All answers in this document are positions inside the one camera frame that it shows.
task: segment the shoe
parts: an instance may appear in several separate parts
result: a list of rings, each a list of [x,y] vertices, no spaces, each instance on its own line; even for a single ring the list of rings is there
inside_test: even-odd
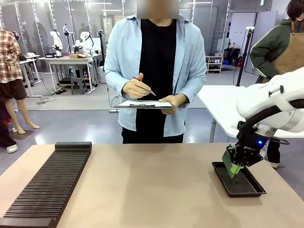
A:
[[[6,151],[7,151],[8,153],[14,153],[14,152],[16,152],[17,150],[18,150],[18,146],[17,146],[17,145],[9,146],[9,147],[6,148]]]
[[[269,162],[269,161],[267,161],[267,162],[268,162],[268,164],[269,164],[272,168],[274,168],[274,169],[278,168],[279,165],[280,165],[280,163],[272,163],[272,162]]]

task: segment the brown tabletop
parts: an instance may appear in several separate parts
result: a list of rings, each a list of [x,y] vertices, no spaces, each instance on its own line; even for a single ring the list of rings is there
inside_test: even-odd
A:
[[[304,202],[265,161],[267,191],[229,198],[212,162],[227,144],[94,145],[58,228],[304,228]],[[0,217],[54,151],[35,145],[0,176]]]

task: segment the open door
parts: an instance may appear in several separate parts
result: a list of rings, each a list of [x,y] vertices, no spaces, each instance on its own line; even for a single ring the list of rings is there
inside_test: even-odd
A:
[[[276,25],[277,14],[278,14],[277,11],[260,12],[257,14],[256,25],[255,25],[256,28],[253,33],[253,37],[248,53],[250,53],[251,48]],[[254,70],[251,64],[250,56],[248,56],[247,58],[245,71],[254,75],[259,75],[257,71]]]

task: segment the plaid shirt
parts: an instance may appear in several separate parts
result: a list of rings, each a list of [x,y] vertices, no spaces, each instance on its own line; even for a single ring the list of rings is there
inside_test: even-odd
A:
[[[20,62],[20,47],[13,33],[0,29],[0,81],[23,79]],[[16,73],[9,71],[16,67]]]

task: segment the hand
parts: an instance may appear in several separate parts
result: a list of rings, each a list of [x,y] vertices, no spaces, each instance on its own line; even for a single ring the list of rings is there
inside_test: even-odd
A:
[[[177,94],[175,96],[174,95],[167,96],[159,101],[170,102],[173,109],[162,109],[161,112],[165,115],[173,115],[175,114],[175,111],[178,108],[178,106],[187,101],[187,97],[184,94]]]
[[[11,74],[15,74],[16,73],[16,67],[15,66],[9,66],[9,72]]]
[[[138,75],[137,80],[132,79],[130,82],[127,82],[123,87],[123,92],[128,94],[132,99],[142,98],[147,96],[151,88],[148,87],[145,83],[142,83],[143,74]]]

